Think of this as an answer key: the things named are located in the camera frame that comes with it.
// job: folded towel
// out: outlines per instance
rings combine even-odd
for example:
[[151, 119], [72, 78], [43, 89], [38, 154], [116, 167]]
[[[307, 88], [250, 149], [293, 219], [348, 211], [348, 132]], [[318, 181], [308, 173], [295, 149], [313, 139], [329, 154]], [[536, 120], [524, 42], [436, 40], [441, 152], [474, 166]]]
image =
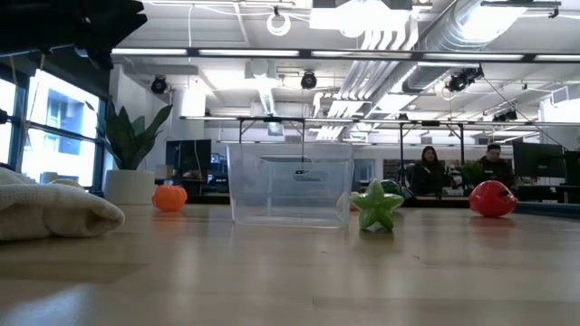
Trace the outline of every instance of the folded towel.
[[38, 185], [0, 168], [0, 241], [99, 236], [123, 224], [108, 201], [65, 185]]

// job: clear plastic container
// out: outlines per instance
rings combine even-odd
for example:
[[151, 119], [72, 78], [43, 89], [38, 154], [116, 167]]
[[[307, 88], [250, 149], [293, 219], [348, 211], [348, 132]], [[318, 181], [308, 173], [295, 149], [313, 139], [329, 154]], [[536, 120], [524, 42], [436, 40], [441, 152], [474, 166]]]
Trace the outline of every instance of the clear plastic container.
[[348, 225], [352, 145], [230, 144], [227, 164], [236, 223]]

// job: green star-shaped toy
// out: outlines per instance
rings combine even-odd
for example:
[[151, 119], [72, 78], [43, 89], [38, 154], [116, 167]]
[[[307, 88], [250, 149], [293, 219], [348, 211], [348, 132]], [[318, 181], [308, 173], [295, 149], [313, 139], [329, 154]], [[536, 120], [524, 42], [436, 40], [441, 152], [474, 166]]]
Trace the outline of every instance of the green star-shaped toy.
[[367, 229], [379, 223], [389, 232], [394, 227], [393, 212], [401, 207], [405, 199], [399, 195], [385, 194], [381, 181], [374, 179], [361, 195], [351, 196], [351, 202], [361, 211], [359, 227]]

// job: orange pumpkin toy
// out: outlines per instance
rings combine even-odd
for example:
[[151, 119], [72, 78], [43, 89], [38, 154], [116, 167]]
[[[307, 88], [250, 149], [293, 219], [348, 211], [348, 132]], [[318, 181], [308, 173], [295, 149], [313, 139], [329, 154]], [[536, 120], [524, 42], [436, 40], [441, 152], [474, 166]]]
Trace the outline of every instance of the orange pumpkin toy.
[[153, 194], [153, 205], [164, 212], [177, 212], [188, 199], [185, 189], [178, 186], [159, 186]]

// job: woman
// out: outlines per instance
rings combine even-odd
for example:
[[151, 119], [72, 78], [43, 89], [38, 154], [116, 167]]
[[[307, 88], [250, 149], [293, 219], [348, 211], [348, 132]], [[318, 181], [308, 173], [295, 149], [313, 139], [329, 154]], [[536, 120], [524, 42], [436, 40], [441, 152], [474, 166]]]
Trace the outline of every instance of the woman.
[[423, 149], [420, 162], [415, 163], [411, 190], [415, 195], [439, 195], [443, 188], [444, 171], [432, 146]]

